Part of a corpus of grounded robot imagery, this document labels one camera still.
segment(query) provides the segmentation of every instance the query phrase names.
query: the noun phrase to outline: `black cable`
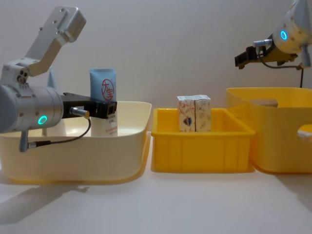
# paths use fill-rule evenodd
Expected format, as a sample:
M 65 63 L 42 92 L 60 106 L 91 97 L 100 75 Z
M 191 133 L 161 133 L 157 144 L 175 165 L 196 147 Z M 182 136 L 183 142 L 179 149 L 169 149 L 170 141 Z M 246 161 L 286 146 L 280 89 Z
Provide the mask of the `black cable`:
M 258 54 L 258 58 L 259 58 L 259 60 L 263 63 L 263 65 L 265 65 L 265 66 L 268 67 L 268 68 L 273 68 L 273 69 L 295 68 L 295 69 L 297 69 L 297 70 L 301 70 L 301 69 L 302 69 L 300 66 L 276 66 L 276 67 L 275 67 L 275 66 L 270 66 L 270 65 L 266 64 L 266 63 L 262 60 L 260 54 Z
M 302 88 L 302 83 L 303 83 L 303 68 L 302 68 L 300 65 L 298 65 L 298 66 L 276 66 L 276 67 L 275 67 L 275 66 L 270 66 L 270 65 L 266 64 L 266 63 L 262 60 L 260 54 L 258 54 L 258 58 L 259 58 L 259 60 L 262 62 L 262 64 L 265 65 L 265 66 L 268 67 L 268 68 L 273 68 L 273 69 L 295 68 L 295 69 L 298 70 L 298 71 L 301 70 L 300 88 Z
M 301 80 L 300 80 L 300 88 L 302 88 L 302 83 L 303 83 L 303 69 L 301 69 Z
M 89 126 L 88 126 L 87 130 L 83 134 L 81 134 L 80 136 L 77 136 L 77 137 L 74 137 L 74 138 L 68 139 L 68 140 L 52 141 L 51 144 L 67 143 L 67 142 L 71 142 L 71 141 L 78 140 L 78 139 L 82 138 L 84 135 L 86 135 L 88 133 L 88 131 L 91 128 L 91 120 L 88 119 L 88 122 L 89 122 Z
M 88 131 L 91 128 L 91 120 L 88 119 L 89 122 L 89 126 L 87 128 L 87 130 L 81 134 L 80 136 L 74 137 L 72 139 L 68 139 L 68 140 L 60 140 L 60 141 L 50 141 L 50 140 L 43 140 L 43 141 L 35 141 L 36 147 L 40 147 L 40 146 L 45 146 L 45 145 L 51 145 L 51 144 L 61 144 L 61 143 L 67 143 L 67 142 L 71 142 L 74 140 L 78 140 L 80 138 L 82 138 L 84 135 L 86 135 L 88 133 Z

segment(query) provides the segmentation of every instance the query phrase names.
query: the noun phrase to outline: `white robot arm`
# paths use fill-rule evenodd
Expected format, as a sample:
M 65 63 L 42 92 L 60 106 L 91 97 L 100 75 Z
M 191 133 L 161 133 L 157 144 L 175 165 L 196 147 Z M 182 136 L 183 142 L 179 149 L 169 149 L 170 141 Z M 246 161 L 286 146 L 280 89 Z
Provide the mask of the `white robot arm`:
M 62 119 L 61 96 L 49 87 L 31 87 L 28 76 L 45 73 L 61 47 L 74 42 L 86 24 L 76 7 L 57 6 L 26 54 L 2 68 L 0 79 L 0 133 L 22 131 L 21 151 L 28 147 L 29 129 L 55 126 Z
M 308 46 L 312 43 L 311 11 L 307 0 L 295 0 L 283 20 L 266 40 L 255 41 L 246 52 L 235 57 L 235 65 L 243 69 L 250 62 L 273 62 L 280 66 L 294 61 L 301 52 L 302 69 L 311 67 Z

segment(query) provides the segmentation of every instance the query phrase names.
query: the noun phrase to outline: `white table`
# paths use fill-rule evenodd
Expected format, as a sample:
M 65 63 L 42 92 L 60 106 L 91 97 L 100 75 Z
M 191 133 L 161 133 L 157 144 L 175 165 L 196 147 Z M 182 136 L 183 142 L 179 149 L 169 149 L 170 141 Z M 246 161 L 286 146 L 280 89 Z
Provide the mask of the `white table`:
M 0 234 L 311 234 L 312 176 L 151 172 L 112 186 L 12 185 Z

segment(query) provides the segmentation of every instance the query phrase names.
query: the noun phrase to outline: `tissue box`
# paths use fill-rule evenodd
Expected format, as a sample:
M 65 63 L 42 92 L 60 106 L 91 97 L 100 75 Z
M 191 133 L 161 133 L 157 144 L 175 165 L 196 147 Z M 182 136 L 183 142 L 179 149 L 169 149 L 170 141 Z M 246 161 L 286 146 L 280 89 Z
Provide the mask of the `tissue box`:
M 207 95 L 195 95 L 195 131 L 211 131 L 211 99 Z
M 195 132 L 195 100 L 192 96 L 178 96 L 179 130 Z

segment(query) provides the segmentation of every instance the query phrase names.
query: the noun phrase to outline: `yellow plastic crate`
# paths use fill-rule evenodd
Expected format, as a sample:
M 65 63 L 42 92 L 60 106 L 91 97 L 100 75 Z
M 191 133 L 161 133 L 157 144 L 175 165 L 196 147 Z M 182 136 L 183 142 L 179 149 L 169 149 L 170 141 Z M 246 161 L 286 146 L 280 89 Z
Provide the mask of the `yellow plastic crate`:
M 275 100 L 278 107 L 252 100 Z M 312 132 L 312 90 L 300 88 L 230 88 L 229 111 L 256 131 L 251 143 L 254 166 L 270 173 L 312 173 L 312 142 L 298 130 Z
M 172 173 L 247 172 L 254 131 L 226 109 L 212 109 L 212 131 L 180 133 L 178 109 L 155 109 L 152 170 Z

